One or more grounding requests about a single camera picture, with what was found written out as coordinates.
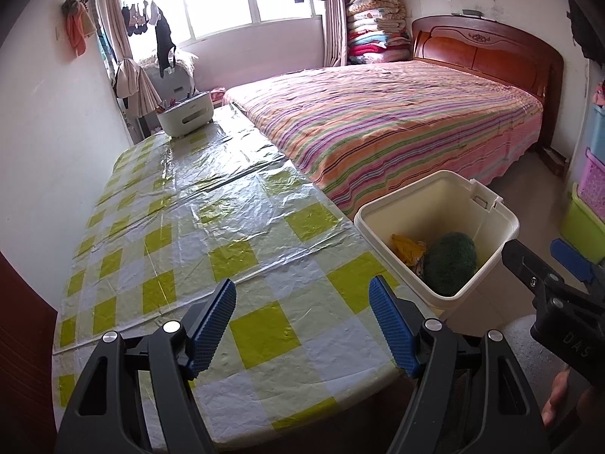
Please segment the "person right hand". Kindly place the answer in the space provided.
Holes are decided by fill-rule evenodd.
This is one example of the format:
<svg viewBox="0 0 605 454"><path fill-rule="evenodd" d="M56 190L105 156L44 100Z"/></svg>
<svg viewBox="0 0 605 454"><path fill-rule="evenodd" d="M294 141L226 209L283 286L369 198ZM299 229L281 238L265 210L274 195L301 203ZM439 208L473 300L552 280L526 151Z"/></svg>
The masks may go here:
<svg viewBox="0 0 605 454"><path fill-rule="evenodd" d="M543 405L541 418L543 424L548 428L563 409L568 397L569 377L572 369L565 368L560 371L552 382L549 399ZM576 403L577 414L582 424L598 425L604 422L604 392L590 386L579 397Z"/></svg>

